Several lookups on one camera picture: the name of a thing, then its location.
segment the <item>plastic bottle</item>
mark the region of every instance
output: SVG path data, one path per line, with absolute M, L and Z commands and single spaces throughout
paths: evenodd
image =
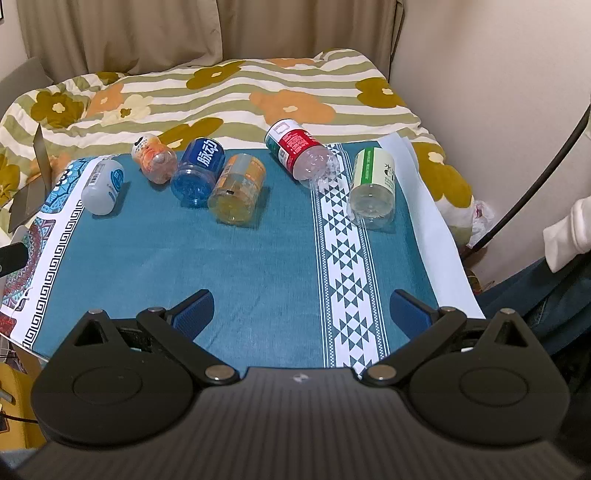
M 355 157 L 348 214 L 358 226 L 379 229 L 389 224 L 395 213 L 394 159 L 378 147 L 364 148 Z
M 124 179 L 125 170 L 118 161 L 106 158 L 98 162 L 82 190 L 84 207 L 95 215 L 111 213 Z
M 223 223 L 248 222 L 266 175 L 265 166 L 258 158 L 245 153 L 234 155 L 209 197 L 209 209 Z
M 205 207 L 222 173 L 226 153 L 211 138 L 193 140 L 178 164 L 170 183 L 176 198 L 187 207 Z
M 340 172 L 339 160 L 295 120 L 279 120 L 267 132 L 265 145 L 273 157 L 306 187 L 327 185 Z
M 131 147 L 131 158 L 142 169 L 151 182 L 162 185 L 177 171 L 177 156 L 155 135 L 146 134 L 138 138 Z

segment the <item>olive green flower pattern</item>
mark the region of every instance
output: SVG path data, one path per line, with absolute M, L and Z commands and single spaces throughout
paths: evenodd
M 119 80 L 119 74 L 115 72 L 96 72 L 96 76 L 103 82 L 103 85 L 110 85 Z
M 170 130 L 160 134 L 158 138 L 164 144 L 174 150 L 185 150 L 191 140 L 199 137 L 208 137 L 214 133 L 223 124 L 221 118 L 210 116 L 202 118 L 193 125 L 182 124 L 172 127 Z
M 193 74 L 193 78 L 187 82 L 187 88 L 199 90 L 220 83 L 240 71 L 243 61 L 233 61 L 216 67 L 199 69 Z
M 0 154 L 0 207 L 6 205 L 18 190 L 21 170 L 18 165 L 8 165 L 8 160 Z
M 355 83 L 355 88 L 361 91 L 357 96 L 357 100 L 364 105 L 375 108 L 406 106 L 406 103 L 392 90 L 384 78 L 374 77 L 360 80 Z
M 83 102 L 76 102 L 65 93 L 51 94 L 47 90 L 37 94 L 37 100 L 31 107 L 31 118 L 36 122 L 47 119 L 52 128 L 67 128 L 80 120 L 83 113 Z
M 472 189 L 451 165 L 445 165 L 445 153 L 435 143 L 413 142 L 417 154 L 418 170 L 433 200 L 441 197 L 457 208 L 468 208 L 472 202 Z

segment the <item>laptop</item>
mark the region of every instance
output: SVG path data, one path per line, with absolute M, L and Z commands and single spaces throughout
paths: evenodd
M 17 227 L 27 223 L 41 209 L 51 191 L 51 165 L 41 133 L 41 125 L 37 127 L 37 132 L 35 132 L 33 149 L 41 176 L 19 190 L 12 199 L 8 233 L 13 233 Z

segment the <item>white geometric pattern stripe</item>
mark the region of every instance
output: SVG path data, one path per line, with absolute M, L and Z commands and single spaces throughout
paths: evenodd
M 328 148 L 341 174 L 311 193 L 324 365 L 360 373 L 389 354 L 388 339 L 367 232 L 346 213 L 351 162 L 340 144 Z

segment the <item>floral comforter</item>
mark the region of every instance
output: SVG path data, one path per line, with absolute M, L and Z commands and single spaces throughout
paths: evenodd
M 353 50 L 138 76 L 99 72 L 20 96 L 0 122 L 0 228 L 8 226 L 13 195 L 39 175 L 33 150 L 38 124 L 59 186 L 72 160 L 128 153 L 143 133 L 175 150 L 197 137 L 215 138 L 225 148 L 261 148 L 269 126 L 283 118 L 323 143 L 374 140 L 394 131 L 407 137 L 456 243 L 469 239 L 469 185 L 445 165 L 441 146 L 383 75 Z

